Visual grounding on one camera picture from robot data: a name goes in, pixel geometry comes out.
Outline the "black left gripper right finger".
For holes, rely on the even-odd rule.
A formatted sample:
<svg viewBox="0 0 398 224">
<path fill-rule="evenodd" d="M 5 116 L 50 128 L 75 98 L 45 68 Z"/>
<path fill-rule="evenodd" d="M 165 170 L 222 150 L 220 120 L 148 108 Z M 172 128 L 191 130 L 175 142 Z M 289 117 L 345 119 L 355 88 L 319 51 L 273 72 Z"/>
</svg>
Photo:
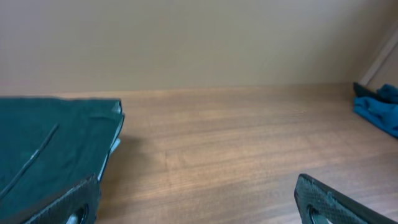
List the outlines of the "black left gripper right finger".
<svg viewBox="0 0 398 224">
<path fill-rule="evenodd" d="M 308 174 L 298 176 L 294 198 L 302 224 L 397 224 Z"/>
</svg>

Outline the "black shorts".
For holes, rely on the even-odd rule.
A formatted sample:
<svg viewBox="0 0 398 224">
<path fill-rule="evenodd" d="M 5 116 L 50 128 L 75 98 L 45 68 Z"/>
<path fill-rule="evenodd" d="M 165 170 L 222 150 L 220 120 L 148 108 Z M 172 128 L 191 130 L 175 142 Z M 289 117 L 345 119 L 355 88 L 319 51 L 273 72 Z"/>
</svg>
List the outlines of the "black shorts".
<svg viewBox="0 0 398 224">
<path fill-rule="evenodd" d="M 1 98 L 1 220 L 100 177 L 123 121 L 117 98 Z"/>
</svg>

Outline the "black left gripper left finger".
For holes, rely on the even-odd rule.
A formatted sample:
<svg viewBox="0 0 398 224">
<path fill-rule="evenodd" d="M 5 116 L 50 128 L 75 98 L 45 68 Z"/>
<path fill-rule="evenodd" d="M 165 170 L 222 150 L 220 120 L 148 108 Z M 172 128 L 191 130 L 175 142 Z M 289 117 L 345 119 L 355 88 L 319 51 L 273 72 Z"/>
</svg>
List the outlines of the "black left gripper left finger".
<svg viewBox="0 0 398 224">
<path fill-rule="evenodd" d="M 76 215 L 78 223 L 94 223 L 100 197 L 100 182 L 91 175 L 24 210 L 18 222 L 67 223 Z"/>
</svg>

